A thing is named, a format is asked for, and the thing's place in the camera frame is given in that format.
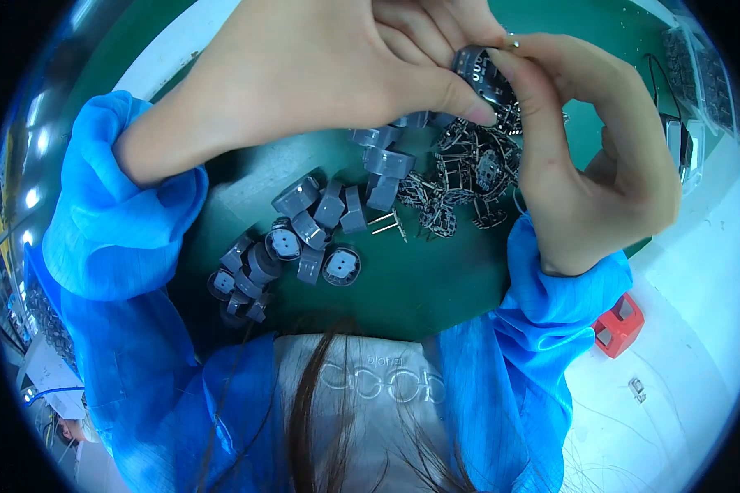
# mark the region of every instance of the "metal pin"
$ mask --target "metal pin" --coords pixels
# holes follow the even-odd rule
[[[392,217],[393,215],[395,215],[394,209],[393,209],[393,212],[390,212],[390,213],[389,213],[389,214],[387,214],[387,215],[382,215],[381,217],[379,217],[379,218],[377,218],[377,219],[374,219],[374,220],[373,220],[373,221],[371,221],[371,222],[368,222],[368,225],[371,225],[371,224],[375,224],[376,222],[381,222],[381,221],[384,221],[384,220],[385,220],[386,218],[390,218],[390,217]]]
[[[375,231],[373,231],[373,232],[372,232],[372,234],[376,234],[376,233],[380,233],[380,232],[382,232],[382,231],[390,230],[390,229],[394,228],[394,227],[395,227],[395,226],[397,226],[397,225],[398,225],[398,224],[397,224],[397,222],[395,222],[395,224],[390,224],[390,225],[388,225],[388,226],[384,226],[384,227],[383,227],[383,228],[381,228],[380,230],[375,230]]]

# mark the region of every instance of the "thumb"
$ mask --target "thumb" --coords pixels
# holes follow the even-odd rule
[[[397,91],[403,98],[400,107],[408,112],[438,111],[486,126],[496,122],[491,105],[460,76],[447,69],[408,65],[398,81],[403,85]]]

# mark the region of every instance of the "transparent container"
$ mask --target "transparent container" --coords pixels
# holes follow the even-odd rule
[[[720,54],[704,32],[688,27],[693,23],[675,18],[678,25],[663,33],[671,90],[713,135],[721,130],[737,141],[735,101]]]

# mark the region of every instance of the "round plastic component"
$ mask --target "round plastic component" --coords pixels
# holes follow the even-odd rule
[[[253,300],[257,300],[257,298],[260,297],[261,294],[263,294],[263,287],[258,286],[254,282],[249,280],[249,277],[247,276],[248,269],[246,267],[243,267],[239,271],[234,274],[234,279],[236,280],[236,291],[240,290],[247,296],[249,296]]]
[[[233,275],[225,269],[219,269],[208,278],[206,286],[211,296],[219,301],[228,301],[234,290]]]
[[[301,243],[292,230],[281,227],[266,235],[266,251],[279,260],[290,262],[301,255]]]
[[[333,286],[350,286],[359,277],[359,254],[350,246],[338,246],[324,262],[321,274]]]
[[[282,264],[269,257],[266,247],[260,243],[253,246],[247,253],[249,262],[249,280],[262,286],[274,281],[282,275]]]

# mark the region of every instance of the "worker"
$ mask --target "worker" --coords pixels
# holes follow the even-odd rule
[[[492,47],[523,120],[528,211],[502,304],[423,342],[335,334],[343,321],[198,364],[164,286],[207,195],[202,164],[415,111],[493,124],[449,70],[469,44]],[[572,99],[605,125],[583,172],[562,122]],[[512,35],[485,0],[244,0],[157,104],[84,105],[42,251],[93,423],[133,491],[558,491],[565,368],[631,288],[621,248],[679,204],[647,88],[596,46]]]

